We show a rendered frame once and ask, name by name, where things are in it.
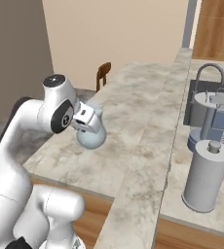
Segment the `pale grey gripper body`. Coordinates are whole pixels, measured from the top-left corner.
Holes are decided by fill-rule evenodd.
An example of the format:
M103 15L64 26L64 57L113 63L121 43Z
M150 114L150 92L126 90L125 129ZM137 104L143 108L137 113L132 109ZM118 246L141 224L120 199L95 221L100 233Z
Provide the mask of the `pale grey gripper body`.
M88 101L87 104L94 110L94 114L89 123L89 126L91 127L93 133L98 133L102 127L101 116L103 109L95 102Z

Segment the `wooden counter base panel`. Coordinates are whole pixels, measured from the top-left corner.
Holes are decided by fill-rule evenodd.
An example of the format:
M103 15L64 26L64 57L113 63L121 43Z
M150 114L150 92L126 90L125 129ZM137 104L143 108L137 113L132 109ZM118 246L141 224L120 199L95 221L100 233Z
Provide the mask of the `wooden counter base panel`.
M83 216L74 223L74 229L87 249L94 249L113 201L80 191L78 194L84 198L86 207ZM151 249L224 249L224 237L160 219Z

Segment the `brown wooden chair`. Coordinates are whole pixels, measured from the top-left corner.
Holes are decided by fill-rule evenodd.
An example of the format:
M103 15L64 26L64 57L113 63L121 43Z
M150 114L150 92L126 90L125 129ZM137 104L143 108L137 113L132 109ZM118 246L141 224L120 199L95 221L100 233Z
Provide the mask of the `brown wooden chair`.
M100 90L100 86L106 85L106 75L111 70L111 63L106 62L98 67L96 73L96 90Z

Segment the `dark sink basin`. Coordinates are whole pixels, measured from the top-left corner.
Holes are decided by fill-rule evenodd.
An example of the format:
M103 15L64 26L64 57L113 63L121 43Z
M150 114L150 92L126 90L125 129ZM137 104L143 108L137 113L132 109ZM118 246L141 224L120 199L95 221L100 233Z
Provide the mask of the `dark sink basin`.
M208 90L209 92L216 92L220 88L219 82L199 81L197 88L195 88L195 84L196 84L195 80L190 81L188 97L187 97L187 102L186 102L185 116L183 120L184 125L190 124L191 100L192 100L194 89L196 89L197 92L205 92L206 90Z

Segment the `grey curved tap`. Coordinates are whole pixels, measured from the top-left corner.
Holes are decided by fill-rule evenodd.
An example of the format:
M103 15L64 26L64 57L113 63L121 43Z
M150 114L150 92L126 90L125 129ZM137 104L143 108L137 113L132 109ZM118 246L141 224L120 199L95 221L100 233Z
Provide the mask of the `grey curved tap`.
M201 76L201 73L202 71L207 68L207 67L213 67L213 68L216 68L220 75L221 75L221 82L220 82L220 87L222 87L224 85L224 71L222 69L221 66L219 66L218 64L216 63L205 63L204 65L202 65L198 72L197 72L197 76L196 76L196 83L195 83L195 88L193 90L193 94L192 94L192 98L191 98L191 104L194 104L195 102L195 95L197 94L197 88L198 88L198 84L199 84L199 80L200 80L200 76Z

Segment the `wooden cupboard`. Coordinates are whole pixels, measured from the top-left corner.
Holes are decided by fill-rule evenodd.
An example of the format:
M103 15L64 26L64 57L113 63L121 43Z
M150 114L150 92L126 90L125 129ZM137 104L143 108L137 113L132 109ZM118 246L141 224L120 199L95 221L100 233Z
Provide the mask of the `wooden cupboard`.
M224 61L224 0L202 0L193 58Z

